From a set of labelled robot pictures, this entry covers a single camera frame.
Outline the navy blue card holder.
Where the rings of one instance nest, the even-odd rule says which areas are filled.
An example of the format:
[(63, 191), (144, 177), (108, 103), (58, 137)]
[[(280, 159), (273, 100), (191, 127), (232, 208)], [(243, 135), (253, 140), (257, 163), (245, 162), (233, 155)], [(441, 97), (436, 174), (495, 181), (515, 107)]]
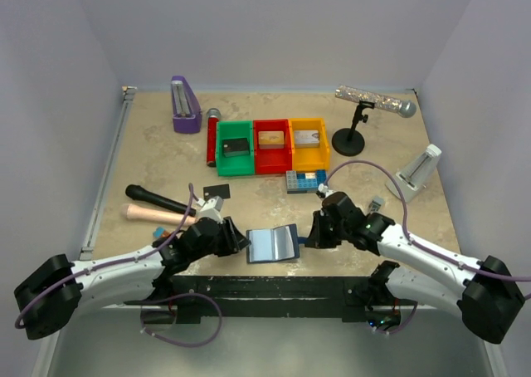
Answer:
[(300, 258), (300, 246), (307, 241), (306, 237), (299, 235), (294, 223), (247, 230), (246, 239), (250, 242), (246, 248), (248, 264), (295, 262)]

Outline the black VIP card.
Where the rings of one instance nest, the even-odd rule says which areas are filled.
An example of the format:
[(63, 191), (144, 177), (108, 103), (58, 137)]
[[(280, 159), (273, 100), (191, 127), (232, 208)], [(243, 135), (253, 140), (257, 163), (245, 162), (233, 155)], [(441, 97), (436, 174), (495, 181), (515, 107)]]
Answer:
[(206, 186), (203, 188), (203, 198), (209, 200), (213, 197), (220, 197), (222, 199), (229, 199), (231, 197), (231, 190), (229, 184), (217, 184)]

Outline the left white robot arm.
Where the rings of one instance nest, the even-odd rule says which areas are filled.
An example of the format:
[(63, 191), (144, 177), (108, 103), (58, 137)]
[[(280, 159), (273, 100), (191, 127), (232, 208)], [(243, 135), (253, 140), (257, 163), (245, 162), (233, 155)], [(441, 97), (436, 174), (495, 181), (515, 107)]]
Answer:
[(44, 261), (14, 291), (15, 327), (39, 340), (65, 327), (73, 316), (131, 301), (162, 304), (172, 294), (172, 276), (203, 257), (227, 257), (249, 240), (225, 217), (201, 218), (139, 250), (96, 261), (70, 261), (59, 254)]

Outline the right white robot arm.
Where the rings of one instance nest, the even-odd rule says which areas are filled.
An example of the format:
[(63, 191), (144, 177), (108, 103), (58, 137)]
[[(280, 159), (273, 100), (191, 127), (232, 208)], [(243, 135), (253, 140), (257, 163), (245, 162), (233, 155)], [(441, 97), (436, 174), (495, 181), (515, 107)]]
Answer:
[(380, 213), (364, 213), (343, 192), (320, 185), (306, 247), (329, 249), (349, 242), (359, 251), (388, 258), (371, 276), (377, 303), (404, 299), (460, 318), (491, 344), (505, 338), (526, 302), (516, 278), (497, 257), (484, 260), (448, 251), (407, 231)]

